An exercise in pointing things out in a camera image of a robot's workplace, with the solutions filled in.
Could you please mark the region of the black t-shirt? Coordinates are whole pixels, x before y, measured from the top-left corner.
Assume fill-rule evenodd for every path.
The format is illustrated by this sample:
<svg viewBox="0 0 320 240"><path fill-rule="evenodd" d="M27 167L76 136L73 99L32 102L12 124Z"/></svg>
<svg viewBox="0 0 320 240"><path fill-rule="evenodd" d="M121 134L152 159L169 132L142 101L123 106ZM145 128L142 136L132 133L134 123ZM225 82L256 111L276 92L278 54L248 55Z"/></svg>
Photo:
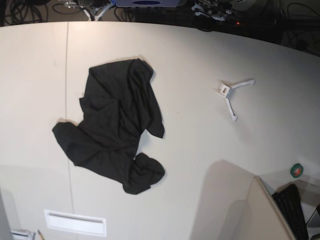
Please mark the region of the black t-shirt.
<svg viewBox="0 0 320 240"><path fill-rule="evenodd" d="M138 153L143 132L157 138L165 134L151 86L153 74L139 58L91 67L79 100L82 121L58 122L52 129L75 166L121 183L131 195L148 190L165 175L157 160Z"/></svg>

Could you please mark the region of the green tape roll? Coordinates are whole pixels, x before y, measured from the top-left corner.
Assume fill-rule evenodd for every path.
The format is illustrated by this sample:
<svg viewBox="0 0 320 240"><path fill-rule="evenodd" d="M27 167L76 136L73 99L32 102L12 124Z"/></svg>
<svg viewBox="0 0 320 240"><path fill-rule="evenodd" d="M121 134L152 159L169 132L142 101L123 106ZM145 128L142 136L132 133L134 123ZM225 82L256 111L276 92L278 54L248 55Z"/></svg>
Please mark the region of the green tape roll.
<svg viewBox="0 0 320 240"><path fill-rule="evenodd" d="M299 178L304 172L304 167L300 163L294 164L290 169L290 175L293 178Z"/></svg>

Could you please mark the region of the black keyboard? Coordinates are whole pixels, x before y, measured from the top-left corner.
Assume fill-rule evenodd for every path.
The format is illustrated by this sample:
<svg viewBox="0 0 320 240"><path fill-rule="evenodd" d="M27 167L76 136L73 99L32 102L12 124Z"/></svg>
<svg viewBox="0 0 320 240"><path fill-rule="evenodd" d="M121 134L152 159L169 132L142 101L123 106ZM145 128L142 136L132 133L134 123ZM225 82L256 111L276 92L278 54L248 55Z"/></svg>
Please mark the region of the black keyboard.
<svg viewBox="0 0 320 240"><path fill-rule="evenodd" d="M290 184L280 192L272 195L291 231L297 240L308 240L308 230L301 206L298 187Z"/></svg>

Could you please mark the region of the pencil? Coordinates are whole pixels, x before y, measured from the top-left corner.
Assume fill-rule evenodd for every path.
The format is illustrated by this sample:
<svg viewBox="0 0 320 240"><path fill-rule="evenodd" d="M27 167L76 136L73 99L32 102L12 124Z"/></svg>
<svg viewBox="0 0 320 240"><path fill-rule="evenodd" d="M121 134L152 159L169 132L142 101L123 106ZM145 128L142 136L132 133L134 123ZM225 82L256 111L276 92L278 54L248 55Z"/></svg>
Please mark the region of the pencil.
<svg viewBox="0 0 320 240"><path fill-rule="evenodd" d="M42 235L41 231L40 230L37 230L37 233L40 237L41 240L45 240L44 236Z"/></svg>

